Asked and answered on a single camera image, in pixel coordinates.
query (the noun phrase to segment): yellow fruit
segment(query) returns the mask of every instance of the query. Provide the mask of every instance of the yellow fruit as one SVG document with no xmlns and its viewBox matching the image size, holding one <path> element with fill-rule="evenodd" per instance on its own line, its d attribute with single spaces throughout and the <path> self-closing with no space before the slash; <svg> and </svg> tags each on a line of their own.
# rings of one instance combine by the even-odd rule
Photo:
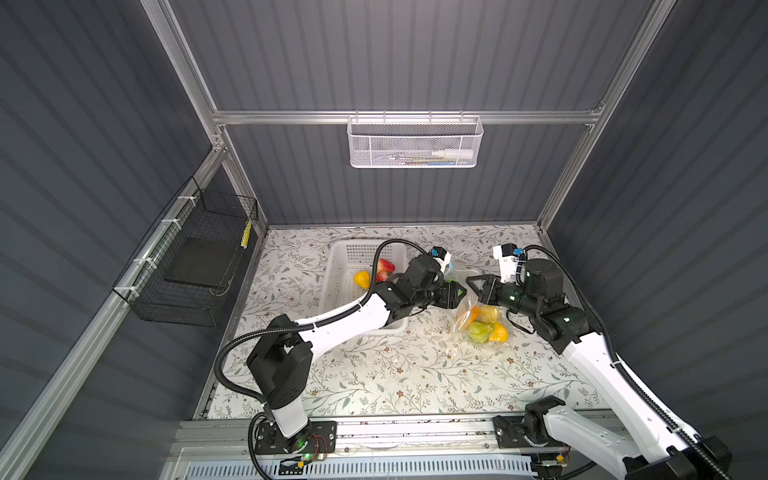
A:
<svg viewBox="0 0 768 480">
<path fill-rule="evenodd" d="M 499 322 L 496 322 L 493 324 L 493 332 L 491 332 L 491 336 L 488 337 L 489 342 L 506 342 L 509 338 L 509 332 L 506 328 Z"/>
<path fill-rule="evenodd" d="M 358 272 L 354 277 L 355 283 L 368 290 L 371 287 L 371 273 L 368 271 Z"/>
<path fill-rule="evenodd" d="M 500 309 L 493 305 L 481 305 L 480 306 L 480 318 L 481 322 L 496 323 L 501 317 Z"/>
</svg>

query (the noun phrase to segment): white mesh basket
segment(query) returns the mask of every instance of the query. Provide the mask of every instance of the white mesh basket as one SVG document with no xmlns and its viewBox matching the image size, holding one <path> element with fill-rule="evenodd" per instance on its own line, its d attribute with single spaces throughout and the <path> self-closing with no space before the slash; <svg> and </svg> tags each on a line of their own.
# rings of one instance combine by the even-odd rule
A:
<svg viewBox="0 0 768 480">
<path fill-rule="evenodd" d="M 471 168 L 477 164 L 480 117 L 350 117 L 349 162 L 356 168 Z"/>
<path fill-rule="evenodd" d="M 323 279 L 323 291 L 320 294 L 320 305 L 317 314 L 346 305 L 365 295 L 366 291 L 357 285 L 354 276 L 362 271 L 371 271 L 373 255 L 382 240 L 339 240 L 331 245 L 326 266 L 326 276 Z M 384 247 L 379 258 L 389 260 L 395 265 L 395 272 L 400 273 L 408 266 L 406 246 L 402 243 L 391 243 Z M 389 335 L 400 333 L 408 326 L 408 319 L 401 319 L 378 329 L 366 332 L 366 335 Z"/>
</svg>

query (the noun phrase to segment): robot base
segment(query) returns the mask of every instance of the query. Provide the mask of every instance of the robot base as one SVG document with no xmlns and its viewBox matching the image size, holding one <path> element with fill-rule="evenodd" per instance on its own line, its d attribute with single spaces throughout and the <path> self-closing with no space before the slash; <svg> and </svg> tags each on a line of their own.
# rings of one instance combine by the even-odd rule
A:
<svg viewBox="0 0 768 480">
<path fill-rule="evenodd" d="M 336 450 L 336 422 L 310 422 L 306 443 L 298 452 L 291 452 L 288 440 L 277 424 L 261 422 L 256 430 L 257 455 L 280 455 L 285 453 L 333 453 Z"/>
</svg>

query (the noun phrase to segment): white vent grille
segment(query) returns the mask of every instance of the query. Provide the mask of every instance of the white vent grille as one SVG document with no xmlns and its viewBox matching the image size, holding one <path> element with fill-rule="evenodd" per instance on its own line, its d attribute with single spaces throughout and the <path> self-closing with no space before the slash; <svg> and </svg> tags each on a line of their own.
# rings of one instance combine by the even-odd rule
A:
<svg viewBox="0 0 768 480">
<path fill-rule="evenodd" d="M 480 117 L 432 121 L 415 114 L 350 117 L 349 162 L 357 168 L 470 168 L 477 164 Z"/>
<path fill-rule="evenodd" d="M 505 478 L 530 478 L 531 459 L 521 455 L 486 453 L 476 455 L 398 456 L 378 458 L 328 458 L 310 463 L 302 474 L 279 475 L 277 460 L 262 460 L 272 478 L 389 478 L 427 475 L 506 475 Z M 248 461 L 190 462 L 187 480 L 261 480 Z"/>
</svg>

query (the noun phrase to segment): red wire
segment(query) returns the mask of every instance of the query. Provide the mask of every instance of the red wire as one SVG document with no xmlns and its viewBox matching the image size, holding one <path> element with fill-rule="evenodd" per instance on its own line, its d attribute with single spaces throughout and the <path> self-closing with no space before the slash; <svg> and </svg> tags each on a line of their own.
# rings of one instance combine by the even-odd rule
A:
<svg viewBox="0 0 768 480">
<path fill-rule="evenodd" d="M 312 461 L 314 462 L 315 458 L 317 458 L 317 452 L 320 451 L 320 439 L 317 438 L 317 435 L 313 434 L 312 436 L 315 437 L 315 456 L 312 457 Z"/>
<path fill-rule="evenodd" d="M 320 438 L 323 439 L 323 444 L 326 446 L 326 456 L 328 456 L 328 442 L 326 442 L 325 437 L 320 437 Z"/>
</svg>

